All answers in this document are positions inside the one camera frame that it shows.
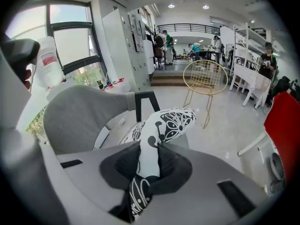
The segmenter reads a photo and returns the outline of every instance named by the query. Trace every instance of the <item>tree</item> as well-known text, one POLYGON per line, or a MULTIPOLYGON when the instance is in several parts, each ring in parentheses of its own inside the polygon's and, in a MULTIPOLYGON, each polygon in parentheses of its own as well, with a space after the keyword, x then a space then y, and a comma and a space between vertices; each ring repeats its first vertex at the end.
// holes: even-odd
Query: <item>tree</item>
POLYGON ((32 135, 41 135, 44 134, 44 126, 43 126, 43 116, 45 112, 44 107, 37 115, 36 117, 31 121, 29 126, 26 128, 26 131, 31 133, 32 135))
POLYGON ((97 87, 97 81, 101 80, 101 70, 99 67, 86 69, 80 75, 76 75, 74 80, 77 84, 97 87))

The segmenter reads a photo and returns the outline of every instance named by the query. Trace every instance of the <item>chair armrest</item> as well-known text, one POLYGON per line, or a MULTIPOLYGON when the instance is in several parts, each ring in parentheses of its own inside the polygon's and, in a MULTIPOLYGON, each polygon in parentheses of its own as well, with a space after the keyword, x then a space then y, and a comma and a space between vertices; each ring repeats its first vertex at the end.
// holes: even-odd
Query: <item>chair armrest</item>
POLYGON ((157 101, 155 93, 153 91, 136 92, 135 93, 136 122, 141 122, 142 121, 142 109, 141 109, 141 100, 142 100, 142 98, 149 98, 154 111, 155 112, 160 111, 158 101, 157 101))

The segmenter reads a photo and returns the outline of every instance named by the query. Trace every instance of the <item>white bottle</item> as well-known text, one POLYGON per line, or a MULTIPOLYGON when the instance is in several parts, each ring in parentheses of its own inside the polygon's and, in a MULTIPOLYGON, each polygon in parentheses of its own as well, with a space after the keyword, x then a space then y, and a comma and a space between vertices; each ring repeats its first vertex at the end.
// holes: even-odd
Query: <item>white bottle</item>
POLYGON ((56 46, 53 37, 38 40, 40 50, 37 54, 37 68, 35 76, 39 86, 46 90, 60 84, 64 74, 56 56, 56 46))

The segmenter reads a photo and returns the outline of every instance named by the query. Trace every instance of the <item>balcony railing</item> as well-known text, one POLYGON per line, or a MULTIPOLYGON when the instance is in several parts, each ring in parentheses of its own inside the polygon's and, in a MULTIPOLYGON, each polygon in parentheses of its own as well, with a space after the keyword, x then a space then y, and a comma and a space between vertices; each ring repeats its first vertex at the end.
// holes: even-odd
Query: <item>balcony railing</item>
POLYGON ((179 31, 189 31, 189 32, 205 32, 220 36, 220 28, 215 28, 212 26, 192 24, 192 23, 173 23, 159 25, 156 27, 156 32, 161 33, 163 30, 167 32, 179 32, 179 31))

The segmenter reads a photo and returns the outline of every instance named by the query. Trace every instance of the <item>man in green shirt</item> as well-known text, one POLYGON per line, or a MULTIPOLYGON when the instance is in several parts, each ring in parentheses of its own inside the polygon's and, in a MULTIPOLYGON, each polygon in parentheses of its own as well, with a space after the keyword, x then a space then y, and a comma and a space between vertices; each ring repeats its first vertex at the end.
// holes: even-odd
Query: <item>man in green shirt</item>
POLYGON ((173 64, 173 60, 172 60, 172 53, 171 53, 171 37, 170 35, 167 33, 166 30, 163 30, 163 34, 166 36, 165 37, 165 43, 166 44, 166 52, 165 52, 165 56, 166 56, 166 64, 173 64))

